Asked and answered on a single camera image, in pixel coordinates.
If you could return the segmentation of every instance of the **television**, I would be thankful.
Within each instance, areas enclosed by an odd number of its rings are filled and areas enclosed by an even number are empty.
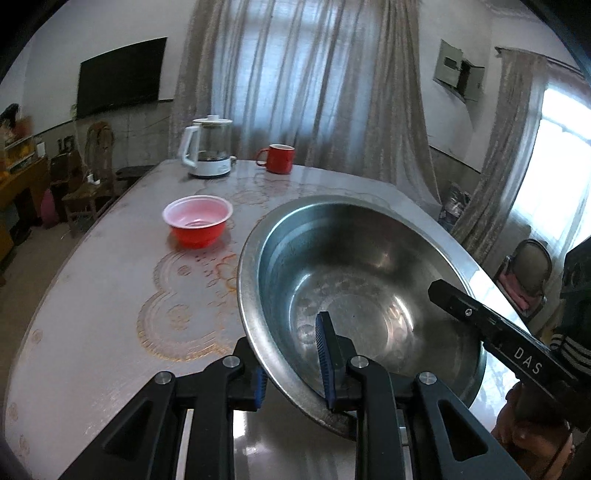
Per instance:
[[[76,117],[158,100],[166,38],[108,51],[80,64]]]

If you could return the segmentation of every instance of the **red bowl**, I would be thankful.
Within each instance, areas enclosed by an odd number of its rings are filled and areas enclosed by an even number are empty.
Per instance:
[[[170,203],[162,212],[173,235],[186,248],[204,248],[222,234],[232,204],[212,195],[193,195]]]

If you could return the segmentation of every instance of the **glass kettle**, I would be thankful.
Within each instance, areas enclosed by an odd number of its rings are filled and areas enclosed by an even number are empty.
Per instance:
[[[184,130],[178,156],[193,175],[209,177],[226,173],[233,158],[230,156],[231,133],[232,120],[219,118],[219,115],[196,118]]]

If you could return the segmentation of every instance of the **screw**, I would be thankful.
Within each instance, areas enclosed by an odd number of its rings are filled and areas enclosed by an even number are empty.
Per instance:
[[[229,355],[222,360],[223,366],[228,368],[234,368],[240,365],[240,359],[235,355]]]
[[[432,374],[431,372],[421,373],[418,376],[418,379],[421,381],[421,383],[424,383],[425,385],[433,385],[437,381],[437,377],[435,376],[435,374]]]
[[[351,359],[351,365],[356,368],[365,368],[369,365],[369,360],[367,360],[364,356],[354,356]]]
[[[166,385],[173,379],[173,375],[170,372],[158,372],[154,375],[154,381],[158,385]]]

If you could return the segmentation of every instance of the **kettle base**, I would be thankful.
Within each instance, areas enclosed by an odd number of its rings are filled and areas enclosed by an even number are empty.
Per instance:
[[[213,179],[221,179],[222,177],[227,177],[228,175],[230,175],[230,171],[227,171],[226,173],[222,173],[220,175],[199,175],[199,174],[194,174],[194,173],[189,173],[189,175],[191,175],[192,177],[195,177],[196,179],[213,180]]]
[[[218,179],[228,175],[231,170],[232,160],[230,157],[217,161],[198,161],[197,167],[189,170],[189,173],[198,179]]]

